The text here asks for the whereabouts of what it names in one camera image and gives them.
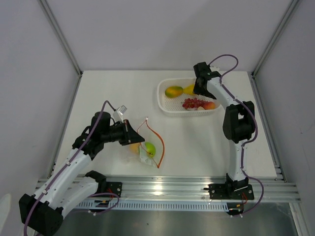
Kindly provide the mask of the orange with green leaf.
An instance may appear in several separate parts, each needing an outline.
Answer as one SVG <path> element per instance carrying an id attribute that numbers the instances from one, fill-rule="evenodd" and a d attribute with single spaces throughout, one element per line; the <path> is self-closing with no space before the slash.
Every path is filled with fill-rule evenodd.
<path id="1" fill-rule="evenodd" d="M 131 144 L 129 146 L 129 149 L 133 154 L 139 154 L 139 147 L 140 147 L 140 144 L 136 143 L 136 144 Z"/>

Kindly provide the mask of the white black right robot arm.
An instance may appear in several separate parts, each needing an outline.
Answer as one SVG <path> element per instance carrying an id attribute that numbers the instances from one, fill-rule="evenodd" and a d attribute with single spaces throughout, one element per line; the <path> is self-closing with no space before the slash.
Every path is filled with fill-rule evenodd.
<path id="1" fill-rule="evenodd" d="M 224 184 L 213 183 L 208 187 L 210 198 L 216 200 L 241 200 L 252 190 L 249 177 L 244 174 L 245 145 L 257 129 L 254 104 L 241 102 L 222 83 L 222 75 L 212 71 L 206 62 L 193 66 L 196 76 L 193 92 L 216 99 L 224 108 L 222 130 L 229 140 L 230 161 Z"/>

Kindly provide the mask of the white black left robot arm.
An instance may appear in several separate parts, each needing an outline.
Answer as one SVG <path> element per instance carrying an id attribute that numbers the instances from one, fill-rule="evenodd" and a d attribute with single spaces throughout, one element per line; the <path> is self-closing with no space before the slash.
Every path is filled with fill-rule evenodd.
<path id="1" fill-rule="evenodd" d="M 101 152 L 106 143 L 118 142 L 122 146 L 142 143 L 145 139 L 127 119 L 111 124 L 108 112 L 97 112 L 72 145 L 69 156 L 58 170 L 32 195 L 24 194 L 19 200 L 21 221 L 43 236 L 52 236 L 66 216 L 88 197 L 120 196 L 109 191 L 105 175 L 89 171 L 83 179 L 70 187 L 80 172 Z"/>

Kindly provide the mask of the green apple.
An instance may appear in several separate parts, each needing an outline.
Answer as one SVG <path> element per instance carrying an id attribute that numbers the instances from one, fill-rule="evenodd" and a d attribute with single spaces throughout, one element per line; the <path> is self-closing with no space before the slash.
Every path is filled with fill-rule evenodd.
<path id="1" fill-rule="evenodd" d="M 144 150 L 150 158 L 153 158 L 156 154 L 156 147 L 150 142 L 144 143 Z"/>

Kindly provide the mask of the red orange peach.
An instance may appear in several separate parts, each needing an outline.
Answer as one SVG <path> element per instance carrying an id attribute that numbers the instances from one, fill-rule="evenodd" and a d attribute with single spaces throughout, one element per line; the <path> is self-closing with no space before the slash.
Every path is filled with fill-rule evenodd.
<path id="1" fill-rule="evenodd" d="M 202 105 L 203 109 L 205 110 L 213 110 L 216 108 L 216 105 L 214 102 L 212 101 L 207 101 L 207 102 L 204 102 L 203 105 Z"/>

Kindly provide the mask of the clear zip bag orange zipper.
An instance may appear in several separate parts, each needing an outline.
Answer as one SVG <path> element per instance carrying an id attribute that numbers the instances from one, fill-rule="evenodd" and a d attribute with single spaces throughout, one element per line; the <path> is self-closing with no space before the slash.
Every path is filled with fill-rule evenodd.
<path id="1" fill-rule="evenodd" d="M 135 129 L 145 141 L 124 146 L 119 152 L 121 159 L 127 163 L 137 163 L 159 169 L 165 156 L 165 143 L 162 136 L 149 124 L 149 117 Z"/>

